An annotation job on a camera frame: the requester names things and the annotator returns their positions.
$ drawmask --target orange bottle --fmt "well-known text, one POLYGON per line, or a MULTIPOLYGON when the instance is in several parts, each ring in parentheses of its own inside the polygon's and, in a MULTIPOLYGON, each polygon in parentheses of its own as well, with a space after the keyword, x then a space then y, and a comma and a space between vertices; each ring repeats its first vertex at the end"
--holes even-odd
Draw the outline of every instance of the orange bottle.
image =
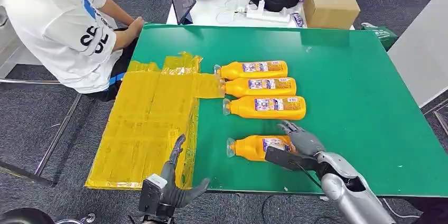
POLYGON ((244 96, 222 102, 224 115, 245 118, 300 120, 305 116, 305 99, 301 96, 244 96))
POLYGON ((214 72, 220 78, 272 78, 286 77, 288 66, 285 61, 232 62, 226 66, 215 65, 214 72))
POLYGON ((238 78, 225 82, 221 88, 226 94, 243 96, 293 96, 297 86, 293 78, 247 79, 238 78))
POLYGON ((259 136, 252 135, 243 139, 227 139, 227 156, 241 156, 250 161, 265 161, 268 146, 295 153, 295 146, 288 136, 259 136))

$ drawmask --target person's hand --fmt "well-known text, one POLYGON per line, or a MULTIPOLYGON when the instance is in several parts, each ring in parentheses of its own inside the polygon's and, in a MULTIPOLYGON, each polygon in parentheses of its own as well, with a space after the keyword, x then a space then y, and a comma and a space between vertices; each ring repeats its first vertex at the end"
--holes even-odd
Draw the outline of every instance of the person's hand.
POLYGON ((325 151, 325 147, 314 134, 305 131, 294 123, 282 120, 282 123, 278 126, 290 137, 291 143, 299 153, 314 156, 318 152, 325 151))
POLYGON ((135 37, 137 38, 140 35, 140 32, 142 31, 143 24, 145 24, 145 21, 140 16, 129 25, 128 29, 131 30, 134 33, 135 37))

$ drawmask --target metal bar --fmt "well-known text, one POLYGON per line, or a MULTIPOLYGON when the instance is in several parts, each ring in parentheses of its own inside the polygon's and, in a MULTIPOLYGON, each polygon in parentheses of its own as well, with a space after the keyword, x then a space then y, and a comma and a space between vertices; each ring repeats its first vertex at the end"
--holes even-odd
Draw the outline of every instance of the metal bar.
POLYGON ((18 176, 20 178, 30 179, 33 183, 35 182, 43 186, 52 187, 54 185, 53 181, 42 178, 38 175, 30 173, 24 169, 8 164, 6 162, 0 161, 0 171, 5 171, 6 173, 18 176))
POLYGON ((445 99, 445 100, 443 100, 442 102, 440 102, 440 103, 437 104, 436 106, 434 106, 432 109, 430 109, 430 110, 428 110, 427 112, 423 113, 423 115, 426 115, 426 114, 432 112, 434 109, 437 109, 437 108, 439 108, 440 106, 444 105, 446 101, 448 101, 448 98, 445 99))
POLYGON ((54 224, 67 224, 67 223, 74 223, 74 224, 84 224, 82 221, 77 219, 64 219, 56 221, 54 224))
POLYGON ((434 111, 434 115, 445 131, 445 134, 448 136, 448 125, 446 124, 445 119, 443 119, 442 115, 438 111, 434 111))
POLYGON ((3 83, 37 84, 37 85, 61 85, 57 80, 14 80, 0 78, 3 83))
POLYGON ((42 174, 43 169, 46 166, 46 163, 48 162, 48 159, 50 158, 51 154, 54 151, 54 148, 56 147, 56 145, 59 142, 59 139, 62 136, 62 133, 64 132, 64 130, 66 129, 74 110, 76 109, 76 106, 79 103, 79 100, 81 99, 82 94, 77 94, 76 98, 73 101, 73 104, 71 105, 69 112, 67 112, 66 117, 64 118, 64 120, 62 121, 61 126, 58 129, 58 132, 56 132, 56 135, 53 138, 53 141, 51 142, 50 146, 48 147, 46 153, 43 155, 43 158, 41 160, 41 162, 39 163, 38 168, 36 169, 36 172, 34 172, 35 175, 40 176, 42 174))

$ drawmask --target green table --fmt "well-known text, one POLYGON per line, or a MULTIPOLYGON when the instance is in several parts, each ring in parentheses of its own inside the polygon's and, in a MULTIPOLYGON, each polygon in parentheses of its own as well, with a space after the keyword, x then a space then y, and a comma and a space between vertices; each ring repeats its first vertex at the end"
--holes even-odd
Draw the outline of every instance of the green table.
MULTIPOLYGON (((146 25, 133 59, 163 65, 188 51, 201 71, 233 61, 285 60, 307 114, 297 124, 344 156, 377 195, 448 197, 448 156, 372 32, 146 25)), ((224 116, 201 99, 193 184, 215 191, 321 194, 304 173, 226 156, 226 139, 282 132, 275 120, 224 116)))

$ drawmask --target chair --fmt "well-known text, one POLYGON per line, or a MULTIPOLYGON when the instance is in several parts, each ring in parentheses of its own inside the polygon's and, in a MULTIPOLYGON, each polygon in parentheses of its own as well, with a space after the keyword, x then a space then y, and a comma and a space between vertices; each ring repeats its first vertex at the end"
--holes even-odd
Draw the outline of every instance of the chair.
POLYGON ((77 219, 63 219, 54 222, 48 214, 35 208, 19 208, 6 212, 0 216, 0 224, 87 224, 95 220, 95 214, 77 219))
MULTIPOLYGON (((6 11, 4 10, 4 7, 0 6, 0 83, 38 84, 38 85, 61 84, 58 81, 52 81, 52 80, 17 80, 17 79, 4 78, 4 76, 6 76, 18 63, 39 64, 39 62, 38 63, 34 62, 37 59, 29 52, 16 56, 16 51, 18 51, 19 49, 27 50, 23 45, 23 43, 18 39, 11 24, 9 23, 8 16, 6 14, 6 11)), ((51 154, 53 153, 55 147, 57 146, 59 139, 62 136, 62 133, 67 127, 73 115, 73 112, 76 109, 79 100, 81 99, 81 96, 82 96, 81 94, 77 94, 72 106, 68 110, 67 115, 65 116, 61 125, 59 126, 56 135, 54 136, 52 142, 50 143, 46 153, 43 155, 42 160, 40 161, 34 173, 28 172, 20 167, 16 167, 4 161, 0 161, 0 171, 5 171, 12 175, 30 179, 32 182, 36 182, 44 186, 48 187, 53 186, 54 182, 41 177, 41 174, 51 154)))

